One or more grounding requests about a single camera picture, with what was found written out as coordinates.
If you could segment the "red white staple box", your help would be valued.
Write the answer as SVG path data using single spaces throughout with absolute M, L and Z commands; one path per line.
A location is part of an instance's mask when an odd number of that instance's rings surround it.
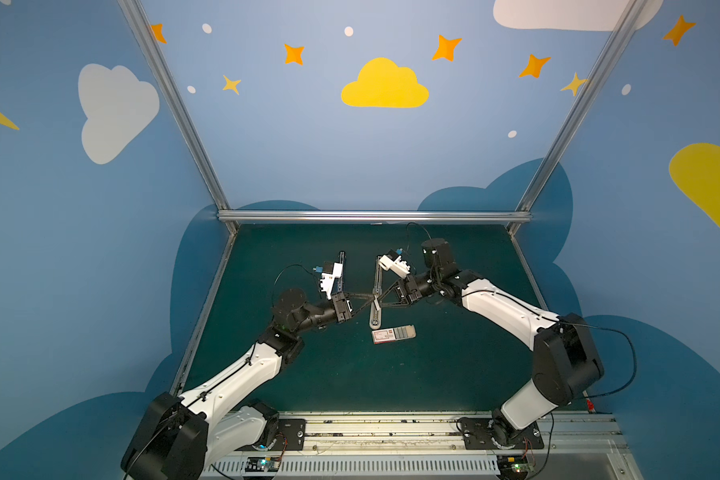
M 416 329 L 413 325 L 377 329 L 372 331 L 372 340 L 376 345 L 409 340 L 415 337 Z

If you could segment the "beige black stapler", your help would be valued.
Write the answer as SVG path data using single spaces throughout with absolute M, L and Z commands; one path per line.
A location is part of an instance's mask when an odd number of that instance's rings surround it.
M 378 330 L 381 327 L 381 306 L 380 299 L 383 293 L 383 269 L 379 263 L 380 257 L 376 259 L 374 272 L 374 286 L 372 290 L 373 299 L 370 305 L 369 326 L 372 330 Z

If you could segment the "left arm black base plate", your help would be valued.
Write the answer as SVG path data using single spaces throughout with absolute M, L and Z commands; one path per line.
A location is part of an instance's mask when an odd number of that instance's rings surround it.
M 238 451 L 302 451 L 306 440 L 306 420 L 303 418 L 280 419 L 276 427 L 266 427 L 263 437 Z

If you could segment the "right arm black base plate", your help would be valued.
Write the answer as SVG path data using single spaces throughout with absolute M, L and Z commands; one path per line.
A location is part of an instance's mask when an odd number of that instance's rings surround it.
M 523 450 L 545 446 L 537 423 L 517 430 L 501 419 L 461 417 L 456 420 L 456 428 L 467 450 Z

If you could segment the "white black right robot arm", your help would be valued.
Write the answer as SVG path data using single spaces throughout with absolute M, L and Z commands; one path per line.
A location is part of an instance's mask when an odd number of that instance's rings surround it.
M 425 271 L 418 275 L 395 250 L 376 261 L 381 270 L 399 277 L 393 290 L 401 304 L 408 306 L 440 295 L 492 321 L 532 353 L 530 380 L 492 412 L 488 432 L 496 447 L 514 447 L 538 419 L 569 405 L 604 376 L 589 325 L 581 317 L 537 308 L 482 275 L 459 267 L 450 244 L 442 238 L 423 242 L 421 249 Z

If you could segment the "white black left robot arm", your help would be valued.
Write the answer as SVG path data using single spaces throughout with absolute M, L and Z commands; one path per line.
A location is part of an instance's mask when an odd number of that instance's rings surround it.
M 304 332 L 359 313 L 354 298 L 339 292 L 311 304 L 298 288 L 284 291 L 270 324 L 238 360 L 192 390 L 164 392 L 149 404 L 121 460 L 125 478 L 197 479 L 241 447 L 270 446 L 278 412 L 243 400 L 293 363 L 304 348 Z

